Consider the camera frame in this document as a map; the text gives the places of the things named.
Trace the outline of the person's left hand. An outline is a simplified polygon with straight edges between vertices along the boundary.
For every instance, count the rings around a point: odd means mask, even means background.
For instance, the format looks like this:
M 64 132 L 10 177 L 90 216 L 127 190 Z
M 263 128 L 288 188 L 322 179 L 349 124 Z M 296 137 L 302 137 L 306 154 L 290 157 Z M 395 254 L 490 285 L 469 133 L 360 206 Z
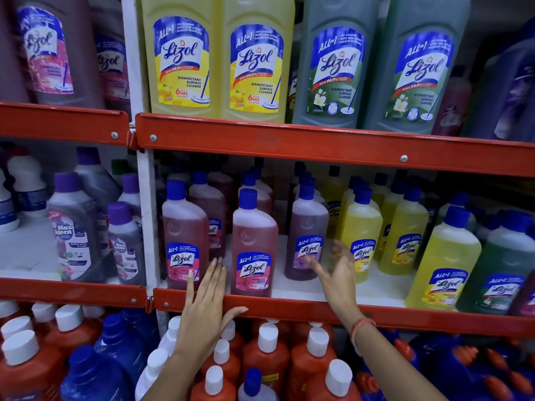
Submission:
M 213 258 L 195 291 L 193 304 L 183 309 L 176 346 L 213 352 L 222 332 L 227 269 L 223 258 Z

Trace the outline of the person's right hand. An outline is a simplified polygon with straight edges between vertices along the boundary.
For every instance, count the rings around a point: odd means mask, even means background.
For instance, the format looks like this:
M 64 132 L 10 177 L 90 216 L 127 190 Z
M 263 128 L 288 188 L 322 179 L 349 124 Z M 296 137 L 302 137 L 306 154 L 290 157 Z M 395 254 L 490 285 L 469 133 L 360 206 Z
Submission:
M 334 287 L 323 289 L 323 292 L 331 309 L 349 332 L 353 323 L 364 317 L 356 302 L 354 257 L 350 250 L 336 239 L 333 241 L 332 251 L 338 259 L 334 269 L 329 272 L 334 280 Z M 309 256 L 305 257 L 305 261 L 309 265 Z

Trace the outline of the person's left forearm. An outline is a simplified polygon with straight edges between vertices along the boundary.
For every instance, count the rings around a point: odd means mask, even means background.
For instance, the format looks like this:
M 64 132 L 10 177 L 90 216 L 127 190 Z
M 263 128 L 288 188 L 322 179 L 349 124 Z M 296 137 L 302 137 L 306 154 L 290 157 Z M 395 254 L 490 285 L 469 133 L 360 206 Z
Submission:
M 141 401 L 184 401 L 194 377 L 211 352 L 177 345 Z

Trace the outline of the person's right forearm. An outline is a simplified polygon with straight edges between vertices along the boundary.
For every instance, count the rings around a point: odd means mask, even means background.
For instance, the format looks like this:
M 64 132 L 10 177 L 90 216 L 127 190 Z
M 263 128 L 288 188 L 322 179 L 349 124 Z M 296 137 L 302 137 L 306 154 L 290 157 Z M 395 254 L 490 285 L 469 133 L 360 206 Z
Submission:
M 377 328 L 364 326 L 356 341 L 387 401 L 448 401 Z

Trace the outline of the small lavender cleaner bottle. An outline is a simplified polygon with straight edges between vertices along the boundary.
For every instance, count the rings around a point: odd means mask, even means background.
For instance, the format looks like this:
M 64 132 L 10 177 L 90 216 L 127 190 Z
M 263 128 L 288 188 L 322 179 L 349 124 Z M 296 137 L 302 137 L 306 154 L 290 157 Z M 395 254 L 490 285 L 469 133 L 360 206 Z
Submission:
M 317 276 L 306 258 L 319 262 L 330 215 L 325 204 L 315 200 L 315 195 L 316 180 L 308 177 L 300 184 L 291 208 L 284 275 L 293 281 L 309 281 Z

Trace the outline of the row of small pink bottles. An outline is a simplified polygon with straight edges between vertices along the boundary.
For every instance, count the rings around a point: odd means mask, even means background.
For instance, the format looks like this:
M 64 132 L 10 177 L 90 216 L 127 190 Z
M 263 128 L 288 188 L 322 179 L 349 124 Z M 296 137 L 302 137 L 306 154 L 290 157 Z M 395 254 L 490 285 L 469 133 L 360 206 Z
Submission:
M 198 288 L 210 261 L 225 256 L 227 202 L 208 177 L 206 172 L 194 172 L 189 190 L 183 180 L 167 180 L 162 215 L 169 289 L 185 290 L 189 273 Z M 231 293 L 269 297 L 278 228 L 257 208 L 257 196 L 258 191 L 243 189 L 233 215 Z

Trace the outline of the white bottle with blue cap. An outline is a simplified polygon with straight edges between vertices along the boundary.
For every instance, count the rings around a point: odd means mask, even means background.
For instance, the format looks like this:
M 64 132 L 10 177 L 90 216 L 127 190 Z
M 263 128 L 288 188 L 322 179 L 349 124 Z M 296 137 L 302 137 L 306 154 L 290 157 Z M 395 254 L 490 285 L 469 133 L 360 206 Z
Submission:
M 275 391 L 262 383 L 259 368 L 247 369 L 244 382 L 237 391 L 237 401 L 280 401 Z

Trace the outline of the white metal rack upright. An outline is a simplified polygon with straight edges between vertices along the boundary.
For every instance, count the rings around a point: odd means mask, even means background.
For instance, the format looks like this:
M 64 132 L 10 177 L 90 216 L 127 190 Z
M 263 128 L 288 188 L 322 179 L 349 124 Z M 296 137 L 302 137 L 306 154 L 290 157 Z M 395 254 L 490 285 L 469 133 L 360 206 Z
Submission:
M 151 112 L 151 98 L 147 56 L 145 50 L 142 0 L 121 0 L 124 38 L 130 87 L 130 139 L 129 147 L 137 152 L 137 174 L 140 184 L 142 230 L 147 291 L 147 311 L 155 312 L 159 336 L 167 331 L 169 315 L 156 309 L 156 289 L 162 279 L 162 259 L 158 230 L 158 200 L 156 194 L 156 171 L 154 151 L 142 148 L 141 121 L 138 114 Z

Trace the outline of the dark blue cleaner bottle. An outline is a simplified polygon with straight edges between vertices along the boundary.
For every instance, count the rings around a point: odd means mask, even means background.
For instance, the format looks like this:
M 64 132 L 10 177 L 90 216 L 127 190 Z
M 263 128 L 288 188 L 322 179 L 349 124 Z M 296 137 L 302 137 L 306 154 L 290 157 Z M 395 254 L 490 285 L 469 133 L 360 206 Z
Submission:
M 120 366 L 132 391 L 135 391 L 148 355 L 142 337 L 120 313 L 110 314 L 104 319 L 94 350 Z
M 60 385 L 62 401 L 135 401 L 126 373 L 117 362 L 91 345 L 69 357 L 69 371 Z

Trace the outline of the row of small yellow bottles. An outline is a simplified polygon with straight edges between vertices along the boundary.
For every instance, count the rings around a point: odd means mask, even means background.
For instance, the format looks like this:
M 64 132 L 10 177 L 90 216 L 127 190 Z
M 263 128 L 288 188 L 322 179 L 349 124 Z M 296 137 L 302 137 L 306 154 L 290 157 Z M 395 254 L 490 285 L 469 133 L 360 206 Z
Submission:
M 388 275 L 411 271 L 429 220 L 419 203 L 421 190 L 408 188 L 398 202 L 379 269 Z M 467 209 L 450 207 L 435 226 L 406 297 L 409 309 L 453 310 L 482 251 L 477 237 L 465 227 Z

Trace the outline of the small green cleaner bottle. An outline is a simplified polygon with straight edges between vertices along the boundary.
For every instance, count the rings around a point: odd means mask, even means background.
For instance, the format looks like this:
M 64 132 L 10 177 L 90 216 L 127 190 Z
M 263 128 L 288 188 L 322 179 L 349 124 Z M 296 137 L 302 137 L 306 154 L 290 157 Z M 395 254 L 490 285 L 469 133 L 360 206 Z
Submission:
M 468 209 L 466 207 L 468 200 L 469 194 L 465 192 L 458 191 L 453 193 L 447 203 L 438 209 L 437 217 L 433 226 L 438 226 L 444 221 L 445 215 L 450 207 L 460 207 L 463 209 Z M 470 217 L 465 228 L 475 234 L 477 228 L 477 219 L 471 211 L 469 211 L 469 213 Z
M 530 213 L 505 211 L 488 235 L 457 301 L 459 312 L 504 316 L 535 268 L 535 239 L 527 234 Z

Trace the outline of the group of blue orange-capped bottles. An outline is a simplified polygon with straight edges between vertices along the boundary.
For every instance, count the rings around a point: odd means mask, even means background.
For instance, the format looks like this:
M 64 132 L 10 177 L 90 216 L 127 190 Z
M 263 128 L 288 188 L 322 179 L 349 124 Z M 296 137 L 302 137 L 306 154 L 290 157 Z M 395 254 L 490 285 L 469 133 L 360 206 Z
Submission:
M 499 342 L 478 348 L 460 335 L 423 332 L 404 341 L 396 330 L 379 332 L 448 401 L 535 401 L 535 366 L 515 365 Z

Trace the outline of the white bottle with blue label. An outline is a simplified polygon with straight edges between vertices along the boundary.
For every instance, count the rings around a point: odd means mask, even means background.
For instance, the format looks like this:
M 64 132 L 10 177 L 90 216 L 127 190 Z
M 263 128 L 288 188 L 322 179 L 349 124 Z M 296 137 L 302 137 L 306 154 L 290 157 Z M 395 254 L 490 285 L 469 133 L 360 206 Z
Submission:
M 0 168 L 0 234 L 10 233 L 20 226 L 12 194 L 4 187 L 5 181 L 4 172 Z
M 17 209 L 27 217 L 46 217 L 49 196 L 39 161 L 30 155 L 28 148 L 16 146 L 9 151 L 6 164 L 9 174 L 14 178 Z

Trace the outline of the large green cleaner bottle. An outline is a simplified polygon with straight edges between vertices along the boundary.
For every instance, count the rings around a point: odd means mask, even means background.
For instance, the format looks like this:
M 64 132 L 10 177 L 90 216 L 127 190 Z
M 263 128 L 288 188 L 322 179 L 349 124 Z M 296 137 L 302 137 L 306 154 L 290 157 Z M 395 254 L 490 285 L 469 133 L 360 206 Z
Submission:
M 471 0 L 391 0 L 374 60 L 365 130 L 430 135 Z
M 379 0 L 304 0 L 291 123 L 355 129 Z

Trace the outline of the large pink cleaner bottle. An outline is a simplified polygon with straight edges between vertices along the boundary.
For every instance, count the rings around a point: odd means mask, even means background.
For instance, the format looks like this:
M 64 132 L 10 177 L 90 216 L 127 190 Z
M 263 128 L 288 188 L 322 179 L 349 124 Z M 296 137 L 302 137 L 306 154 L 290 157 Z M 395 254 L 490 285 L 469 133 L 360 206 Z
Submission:
M 104 109 L 88 0 L 12 0 L 41 105 Z
M 123 111 L 131 120 L 130 86 L 120 0 L 88 0 L 99 73 L 107 109 Z

